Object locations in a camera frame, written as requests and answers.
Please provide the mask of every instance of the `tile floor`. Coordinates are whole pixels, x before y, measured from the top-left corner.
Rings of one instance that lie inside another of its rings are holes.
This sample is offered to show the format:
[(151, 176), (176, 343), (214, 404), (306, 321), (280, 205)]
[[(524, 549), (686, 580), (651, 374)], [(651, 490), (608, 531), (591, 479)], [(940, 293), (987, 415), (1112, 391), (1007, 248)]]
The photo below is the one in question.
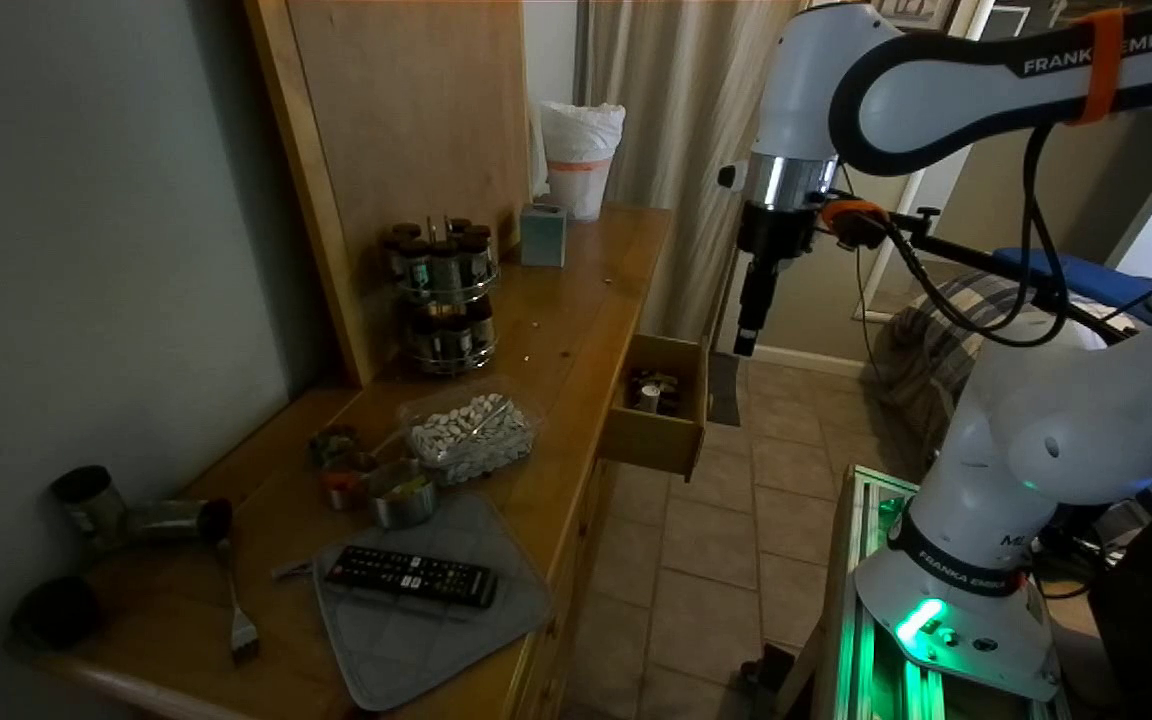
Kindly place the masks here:
[(719, 720), (762, 644), (801, 653), (853, 465), (917, 476), (904, 428), (856, 376), (738, 368), (738, 428), (707, 424), (685, 476), (615, 465), (572, 649), (568, 720)]

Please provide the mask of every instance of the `open drawer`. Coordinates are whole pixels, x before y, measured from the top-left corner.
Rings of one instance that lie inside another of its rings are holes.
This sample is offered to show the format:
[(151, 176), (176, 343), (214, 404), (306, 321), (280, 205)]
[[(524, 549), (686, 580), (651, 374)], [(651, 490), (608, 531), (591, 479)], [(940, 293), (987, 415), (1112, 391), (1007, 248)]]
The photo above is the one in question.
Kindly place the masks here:
[[(659, 411), (638, 399), (638, 383), (646, 376), (676, 380), (676, 399), (659, 404)], [(618, 364), (618, 383), (603, 421), (599, 458), (690, 476), (703, 445), (703, 411), (703, 348), (662, 338), (635, 338)]]

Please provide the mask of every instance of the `trash can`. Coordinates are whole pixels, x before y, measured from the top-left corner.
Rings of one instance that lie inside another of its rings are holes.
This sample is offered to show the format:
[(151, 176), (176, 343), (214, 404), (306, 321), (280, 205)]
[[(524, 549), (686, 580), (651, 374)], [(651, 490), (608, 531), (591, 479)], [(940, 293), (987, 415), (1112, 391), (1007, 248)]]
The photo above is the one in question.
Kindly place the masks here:
[(544, 104), (538, 129), (549, 156), (549, 191), (555, 207), (572, 221), (599, 221), (625, 109)]

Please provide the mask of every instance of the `remote control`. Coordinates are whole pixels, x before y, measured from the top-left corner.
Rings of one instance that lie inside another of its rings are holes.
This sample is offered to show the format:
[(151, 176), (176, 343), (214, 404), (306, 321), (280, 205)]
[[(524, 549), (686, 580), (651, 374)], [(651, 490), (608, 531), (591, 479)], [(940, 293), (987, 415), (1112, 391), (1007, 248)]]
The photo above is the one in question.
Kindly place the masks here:
[(494, 573), (482, 566), (363, 545), (343, 545), (322, 580), (343, 591), (389, 591), (465, 607), (488, 607), (494, 601)]

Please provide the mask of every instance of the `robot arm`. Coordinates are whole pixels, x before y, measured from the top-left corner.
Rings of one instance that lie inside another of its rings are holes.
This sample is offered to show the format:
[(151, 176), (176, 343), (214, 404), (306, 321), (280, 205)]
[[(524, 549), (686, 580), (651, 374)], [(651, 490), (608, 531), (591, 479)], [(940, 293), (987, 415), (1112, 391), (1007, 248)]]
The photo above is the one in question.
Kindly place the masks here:
[[(759, 270), (745, 342), (814, 233), (835, 161), (913, 174), (992, 134), (1125, 109), (1152, 109), (1152, 14), (1004, 46), (904, 36), (868, 3), (803, 14), (774, 46), (745, 174), (738, 248)], [(1048, 699), (1056, 657), (1020, 576), (1028, 545), (1056, 504), (1118, 501), (1149, 476), (1152, 330), (1112, 348), (1080, 330), (1023, 352), (987, 343), (904, 531), (856, 567), (856, 591), (913, 662)]]

